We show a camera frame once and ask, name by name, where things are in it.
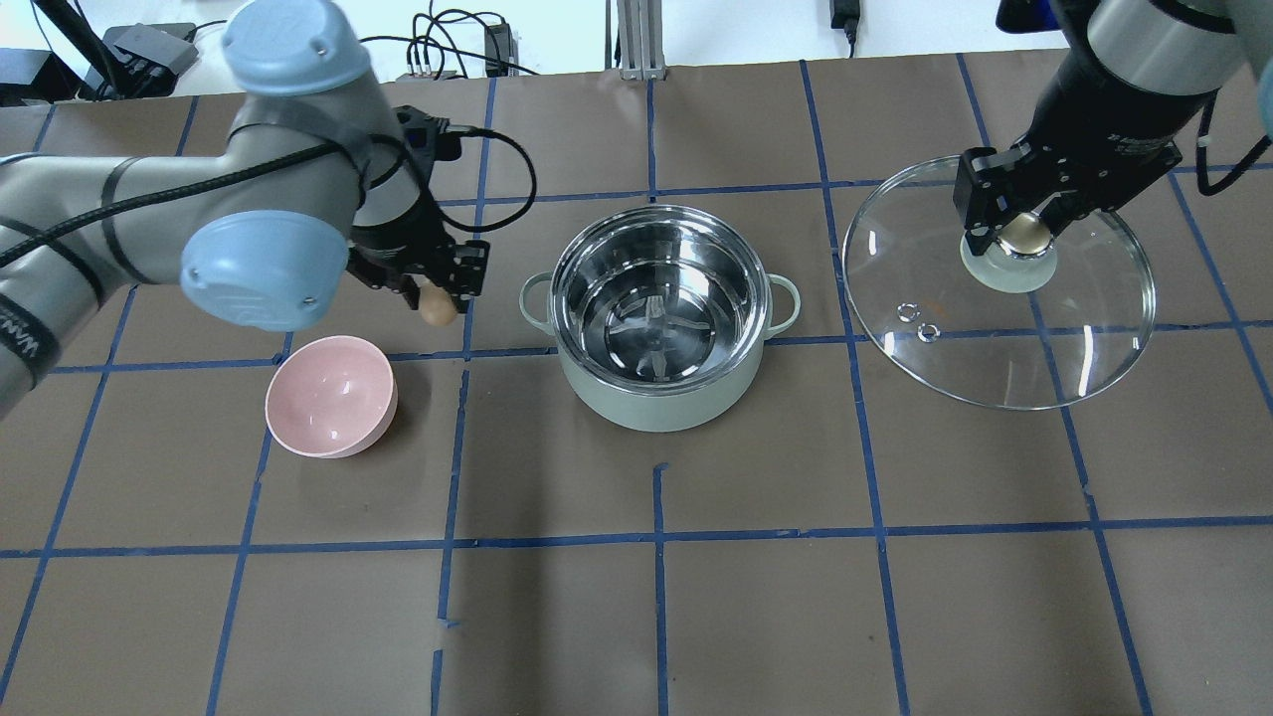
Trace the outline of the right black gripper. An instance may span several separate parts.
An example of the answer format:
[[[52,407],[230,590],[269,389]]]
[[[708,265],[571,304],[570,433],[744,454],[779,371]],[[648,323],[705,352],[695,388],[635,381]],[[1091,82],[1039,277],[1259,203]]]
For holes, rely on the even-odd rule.
[[[1094,210],[1123,208],[1181,163],[1175,145],[1181,130],[1181,99],[1088,103],[1046,96],[1013,145],[959,157],[952,203],[965,248],[981,257],[1026,211],[1059,240]]]

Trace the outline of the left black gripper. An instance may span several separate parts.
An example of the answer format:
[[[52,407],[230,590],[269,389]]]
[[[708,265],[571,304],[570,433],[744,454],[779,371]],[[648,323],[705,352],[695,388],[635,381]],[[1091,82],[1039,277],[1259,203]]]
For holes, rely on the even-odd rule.
[[[432,192],[435,164],[462,157],[462,132],[410,104],[395,107],[395,132],[370,138],[370,183],[349,234],[348,271],[368,288],[395,290],[410,311],[420,308],[418,280],[432,282],[449,292],[457,313],[468,313],[489,245],[454,240]]]

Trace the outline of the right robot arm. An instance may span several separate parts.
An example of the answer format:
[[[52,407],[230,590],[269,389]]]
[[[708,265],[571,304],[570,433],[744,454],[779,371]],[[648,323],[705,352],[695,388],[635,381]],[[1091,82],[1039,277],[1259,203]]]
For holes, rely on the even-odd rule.
[[[952,201],[964,248],[981,257],[1036,214],[1051,236],[1123,208],[1181,163],[1175,136],[1241,65],[1270,121],[1268,1],[1053,1],[1069,50],[1006,150],[959,158]]]

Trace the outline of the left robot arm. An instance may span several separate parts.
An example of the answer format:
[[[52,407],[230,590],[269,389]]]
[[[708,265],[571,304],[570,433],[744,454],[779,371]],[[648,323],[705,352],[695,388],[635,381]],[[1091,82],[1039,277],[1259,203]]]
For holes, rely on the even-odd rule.
[[[244,101],[220,155],[3,161],[4,413],[127,285],[272,333],[317,324],[345,273],[435,325],[481,294],[489,245],[429,187],[449,127],[388,104],[335,3],[247,3],[222,47]]]

